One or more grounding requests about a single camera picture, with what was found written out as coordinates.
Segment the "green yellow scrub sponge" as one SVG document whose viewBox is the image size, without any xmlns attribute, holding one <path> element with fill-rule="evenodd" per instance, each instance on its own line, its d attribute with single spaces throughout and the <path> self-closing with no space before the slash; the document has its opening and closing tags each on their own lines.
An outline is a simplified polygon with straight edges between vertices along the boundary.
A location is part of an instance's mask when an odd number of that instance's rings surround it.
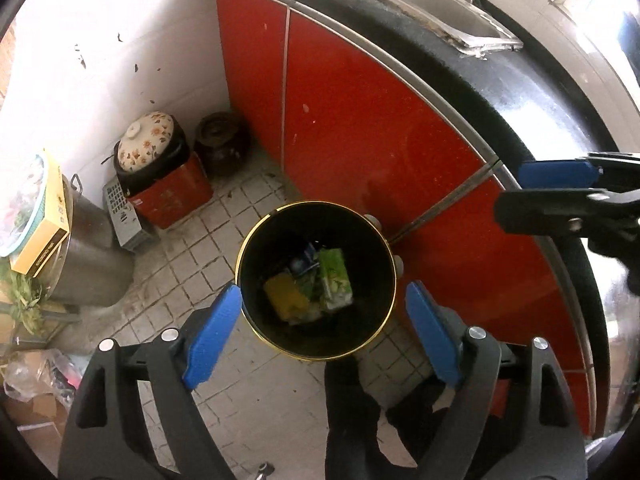
<svg viewBox="0 0 640 480">
<path fill-rule="evenodd" d="M 310 301 L 299 290 L 294 278 L 282 272 L 265 282 L 264 291 L 281 321 L 300 324 L 308 321 Z"/>
</svg>

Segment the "green juice carton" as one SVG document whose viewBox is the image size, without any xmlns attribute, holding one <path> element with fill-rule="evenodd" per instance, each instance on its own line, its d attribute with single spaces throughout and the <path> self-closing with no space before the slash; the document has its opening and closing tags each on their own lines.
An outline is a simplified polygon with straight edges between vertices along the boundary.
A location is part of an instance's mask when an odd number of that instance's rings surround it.
<svg viewBox="0 0 640 480">
<path fill-rule="evenodd" d="M 323 309 L 334 312 L 350 306 L 354 301 L 354 293 L 341 249 L 321 249 L 318 261 Z"/>
</svg>

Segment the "black trash bin gold rim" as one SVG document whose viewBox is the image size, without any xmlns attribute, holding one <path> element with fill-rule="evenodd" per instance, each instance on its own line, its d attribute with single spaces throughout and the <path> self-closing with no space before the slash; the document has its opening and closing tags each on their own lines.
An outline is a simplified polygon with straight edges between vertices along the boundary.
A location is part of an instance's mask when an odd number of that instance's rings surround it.
<svg viewBox="0 0 640 480">
<path fill-rule="evenodd" d="M 318 255 L 340 248 L 354 301 L 328 312 L 322 306 Z M 288 272 L 310 301 L 308 321 L 280 320 L 264 291 L 270 278 Z M 398 272 L 390 245 L 365 216 L 345 206 L 306 200 L 279 207 L 244 238 L 235 283 L 254 334 L 272 348 L 306 361 L 348 356 L 375 340 L 393 311 Z"/>
</svg>

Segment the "right red cabinet door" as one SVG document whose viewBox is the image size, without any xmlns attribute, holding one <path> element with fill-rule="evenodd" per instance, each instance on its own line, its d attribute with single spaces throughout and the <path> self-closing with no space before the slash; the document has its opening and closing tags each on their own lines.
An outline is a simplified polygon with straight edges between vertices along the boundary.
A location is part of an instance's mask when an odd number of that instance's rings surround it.
<svg viewBox="0 0 640 480">
<path fill-rule="evenodd" d="M 567 376 L 582 431 L 596 429 L 592 352 L 574 286 L 544 238 L 510 235 L 494 219 L 501 192 L 488 178 L 442 211 L 439 188 L 405 195 L 394 251 L 405 263 L 398 283 L 423 283 L 438 304 L 495 338 L 527 344 L 547 339 Z"/>
</svg>

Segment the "red cabinet door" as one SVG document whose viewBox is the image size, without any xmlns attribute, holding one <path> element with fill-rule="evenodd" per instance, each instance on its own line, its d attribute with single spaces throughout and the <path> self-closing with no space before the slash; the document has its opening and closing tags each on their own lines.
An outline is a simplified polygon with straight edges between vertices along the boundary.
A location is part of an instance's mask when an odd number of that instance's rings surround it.
<svg viewBox="0 0 640 480">
<path fill-rule="evenodd" d="M 383 64 L 292 13 L 284 171 L 304 197 L 372 214 L 393 237 L 484 163 Z"/>
<path fill-rule="evenodd" d="M 277 0 L 217 0 L 217 12 L 231 107 L 280 162 L 288 7 Z"/>
<path fill-rule="evenodd" d="M 394 251 L 405 263 L 398 283 L 423 283 L 438 304 L 495 338 L 527 344 L 547 339 L 567 376 L 582 431 L 596 429 L 592 352 L 574 286 L 544 238 L 510 235 L 494 219 L 501 192 L 488 178 L 442 211 L 439 188 L 405 195 Z"/>
</svg>

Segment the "grey perforated plastic crate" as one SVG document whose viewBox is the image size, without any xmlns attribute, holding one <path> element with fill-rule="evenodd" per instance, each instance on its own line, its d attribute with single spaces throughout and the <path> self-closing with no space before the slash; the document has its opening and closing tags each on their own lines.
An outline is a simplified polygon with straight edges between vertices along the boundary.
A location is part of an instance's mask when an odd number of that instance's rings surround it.
<svg viewBox="0 0 640 480">
<path fill-rule="evenodd" d="M 121 248 L 128 252 L 141 252 L 153 239 L 152 226 L 138 215 L 116 177 L 103 187 L 103 203 Z"/>
</svg>

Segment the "large steel stock pot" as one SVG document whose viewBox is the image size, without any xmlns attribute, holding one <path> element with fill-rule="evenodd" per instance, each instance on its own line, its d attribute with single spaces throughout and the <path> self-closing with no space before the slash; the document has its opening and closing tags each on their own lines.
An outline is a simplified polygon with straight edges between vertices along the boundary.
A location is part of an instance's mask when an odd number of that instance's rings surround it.
<svg viewBox="0 0 640 480">
<path fill-rule="evenodd" d="M 64 179 L 70 234 L 49 259 L 40 282 L 51 301 L 111 307 L 134 279 L 134 255 L 122 249 L 108 214 Z"/>
</svg>

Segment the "red metal box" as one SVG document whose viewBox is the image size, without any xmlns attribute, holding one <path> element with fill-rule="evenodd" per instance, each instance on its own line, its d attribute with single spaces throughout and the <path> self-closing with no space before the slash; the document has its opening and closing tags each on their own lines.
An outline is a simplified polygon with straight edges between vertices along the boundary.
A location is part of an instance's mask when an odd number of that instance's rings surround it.
<svg viewBox="0 0 640 480">
<path fill-rule="evenodd" d="M 128 197 L 138 214 L 153 226 L 166 230 L 213 197 L 213 188 L 207 179 L 198 154 L 149 188 Z"/>
</svg>

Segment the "clear plastic bag on floor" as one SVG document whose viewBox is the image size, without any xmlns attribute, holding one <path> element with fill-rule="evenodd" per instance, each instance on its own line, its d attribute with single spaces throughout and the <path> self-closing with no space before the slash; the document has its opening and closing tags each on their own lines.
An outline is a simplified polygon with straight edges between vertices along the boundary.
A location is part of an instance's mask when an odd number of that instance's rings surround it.
<svg viewBox="0 0 640 480">
<path fill-rule="evenodd" d="M 4 393 L 11 399 L 29 402 L 37 396 L 54 396 L 70 409 L 82 374 L 75 364 L 56 349 L 17 351 L 1 365 Z"/>
</svg>

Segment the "green leafy vegetables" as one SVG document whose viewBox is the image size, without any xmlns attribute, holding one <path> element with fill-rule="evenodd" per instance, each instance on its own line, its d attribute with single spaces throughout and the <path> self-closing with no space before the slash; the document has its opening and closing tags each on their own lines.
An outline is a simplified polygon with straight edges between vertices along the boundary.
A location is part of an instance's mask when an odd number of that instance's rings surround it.
<svg viewBox="0 0 640 480">
<path fill-rule="evenodd" d="M 1 259 L 1 291 L 9 299 L 12 318 L 30 334 L 42 335 L 42 287 L 34 278 L 13 271 L 7 258 Z"/>
</svg>

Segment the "yellow cardboard box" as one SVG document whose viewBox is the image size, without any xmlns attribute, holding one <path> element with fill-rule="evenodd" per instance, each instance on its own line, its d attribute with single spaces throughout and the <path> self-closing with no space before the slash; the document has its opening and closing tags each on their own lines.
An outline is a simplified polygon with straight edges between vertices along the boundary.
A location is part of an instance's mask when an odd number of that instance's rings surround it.
<svg viewBox="0 0 640 480">
<path fill-rule="evenodd" d="M 38 195 L 35 219 L 27 223 L 27 233 L 9 256 L 11 270 L 36 278 L 62 241 L 70 234 L 66 210 L 64 178 L 60 165 L 43 152 L 44 190 Z"/>
</svg>

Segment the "dark brown clay jar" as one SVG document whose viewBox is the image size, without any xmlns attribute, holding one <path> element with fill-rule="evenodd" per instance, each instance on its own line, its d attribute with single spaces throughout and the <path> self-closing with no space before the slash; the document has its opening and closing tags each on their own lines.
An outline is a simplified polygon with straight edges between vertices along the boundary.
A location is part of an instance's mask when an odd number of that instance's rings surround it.
<svg viewBox="0 0 640 480">
<path fill-rule="evenodd" d="M 250 127 L 240 114 L 210 114 L 195 130 L 194 151 L 209 179 L 234 174 L 246 163 L 252 147 Z"/>
</svg>

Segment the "middle red cabinet door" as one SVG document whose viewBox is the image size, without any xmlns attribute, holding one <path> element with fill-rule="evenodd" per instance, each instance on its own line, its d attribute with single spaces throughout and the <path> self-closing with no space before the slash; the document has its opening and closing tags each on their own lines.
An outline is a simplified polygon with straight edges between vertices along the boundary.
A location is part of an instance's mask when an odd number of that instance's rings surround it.
<svg viewBox="0 0 640 480">
<path fill-rule="evenodd" d="M 372 214 L 393 237 L 484 163 L 383 64 L 292 13 L 284 171 L 304 197 Z"/>
</svg>

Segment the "floral ceramic pot lid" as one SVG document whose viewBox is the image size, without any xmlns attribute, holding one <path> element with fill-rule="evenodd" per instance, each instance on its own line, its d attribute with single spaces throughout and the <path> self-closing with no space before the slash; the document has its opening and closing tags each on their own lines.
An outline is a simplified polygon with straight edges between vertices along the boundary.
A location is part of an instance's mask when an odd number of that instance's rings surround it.
<svg viewBox="0 0 640 480">
<path fill-rule="evenodd" d="M 132 122 L 116 148 L 119 168 L 133 174 L 150 166 L 168 147 L 174 136 L 175 122 L 163 112 L 146 113 Z"/>
</svg>

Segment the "floral plate on box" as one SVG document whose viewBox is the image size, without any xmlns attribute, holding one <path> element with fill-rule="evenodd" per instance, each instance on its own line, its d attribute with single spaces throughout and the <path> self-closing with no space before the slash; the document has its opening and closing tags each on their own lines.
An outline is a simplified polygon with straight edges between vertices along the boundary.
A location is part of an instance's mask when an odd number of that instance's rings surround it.
<svg viewBox="0 0 640 480">
<path fill-rule="evenodd" d="M 41 153 L 1 159 L 1 257 L 23 244 L 47 185 L 48 163 Z"/>
</svg>

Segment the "left red cabinet door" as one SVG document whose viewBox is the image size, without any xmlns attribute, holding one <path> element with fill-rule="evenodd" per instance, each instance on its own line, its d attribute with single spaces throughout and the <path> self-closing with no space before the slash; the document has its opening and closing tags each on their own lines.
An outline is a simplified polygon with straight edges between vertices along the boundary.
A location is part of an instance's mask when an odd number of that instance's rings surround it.
<svg viewBox="0 0 640 480">
<path fill-rule="evenodd" d="M 277 0 L 217 0 L 217 12 L 231 107 L 280 162 L 288 7 Z"/>
</svg>

